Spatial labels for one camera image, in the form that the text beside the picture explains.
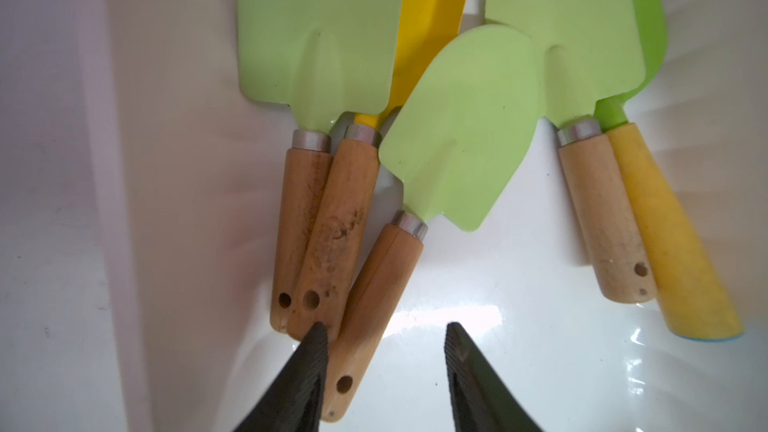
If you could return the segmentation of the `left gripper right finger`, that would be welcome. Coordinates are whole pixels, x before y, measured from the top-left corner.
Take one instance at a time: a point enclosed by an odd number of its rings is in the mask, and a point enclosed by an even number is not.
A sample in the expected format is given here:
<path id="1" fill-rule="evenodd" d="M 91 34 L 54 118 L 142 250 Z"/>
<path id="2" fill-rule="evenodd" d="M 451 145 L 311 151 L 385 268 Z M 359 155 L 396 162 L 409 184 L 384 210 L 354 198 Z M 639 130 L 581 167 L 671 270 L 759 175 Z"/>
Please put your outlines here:
<path id="1" fill-rule="evenodd" d="M 541 431 L 459 322 L 447 325 L 444 352 L 456 431 Z"/>

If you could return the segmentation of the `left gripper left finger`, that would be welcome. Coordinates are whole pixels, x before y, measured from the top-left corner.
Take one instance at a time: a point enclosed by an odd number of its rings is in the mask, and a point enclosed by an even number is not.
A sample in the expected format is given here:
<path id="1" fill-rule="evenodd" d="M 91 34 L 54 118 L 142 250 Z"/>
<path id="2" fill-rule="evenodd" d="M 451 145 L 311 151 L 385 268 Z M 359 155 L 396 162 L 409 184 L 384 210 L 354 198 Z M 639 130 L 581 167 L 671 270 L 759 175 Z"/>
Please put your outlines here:
<path id="1" fill-rule="evenodd" d="M 316 322 L 235 431 L 317 432 L 327 377 L 327 328 Z"/>

